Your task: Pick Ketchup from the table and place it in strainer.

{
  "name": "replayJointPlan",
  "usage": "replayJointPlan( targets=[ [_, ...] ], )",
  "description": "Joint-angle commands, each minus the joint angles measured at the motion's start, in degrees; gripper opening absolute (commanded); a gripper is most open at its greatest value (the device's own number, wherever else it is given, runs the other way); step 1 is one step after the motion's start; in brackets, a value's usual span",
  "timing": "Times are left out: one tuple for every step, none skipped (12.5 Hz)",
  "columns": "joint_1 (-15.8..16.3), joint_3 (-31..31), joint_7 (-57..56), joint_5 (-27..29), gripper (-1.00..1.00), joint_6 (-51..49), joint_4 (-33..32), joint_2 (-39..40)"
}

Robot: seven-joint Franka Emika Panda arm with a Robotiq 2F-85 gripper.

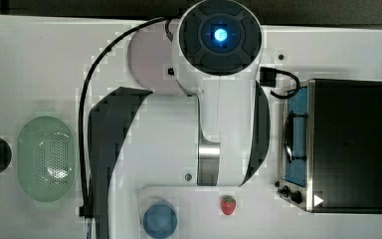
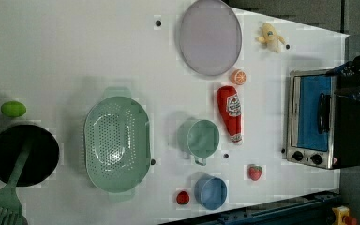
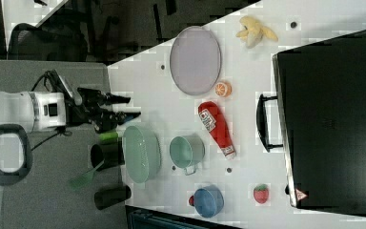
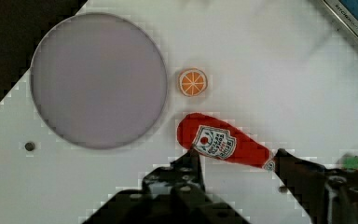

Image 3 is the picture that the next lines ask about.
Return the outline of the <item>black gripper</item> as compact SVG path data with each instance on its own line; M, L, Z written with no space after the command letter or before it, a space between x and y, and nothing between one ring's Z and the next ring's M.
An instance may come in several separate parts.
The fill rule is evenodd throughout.
M104 133L114 129L117 124L123 125L141 116L140 112L115 114L104 108L104 105L128 104L131 101L129 97L87 88L78 88L77 92L82 98L79 105L76 104L75 98L64 93L67 127L91 124L97 133Z

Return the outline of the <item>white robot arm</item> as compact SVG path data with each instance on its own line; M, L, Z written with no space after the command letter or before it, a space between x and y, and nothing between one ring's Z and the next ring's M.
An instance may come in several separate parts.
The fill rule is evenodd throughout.
M91 124L99 134L140 116L139 112L113 112L105 107L128 103L127 97L91 90L93 100L63 92L0 92L0 186L22 181L31 171L32 133L64 134L70 127Z

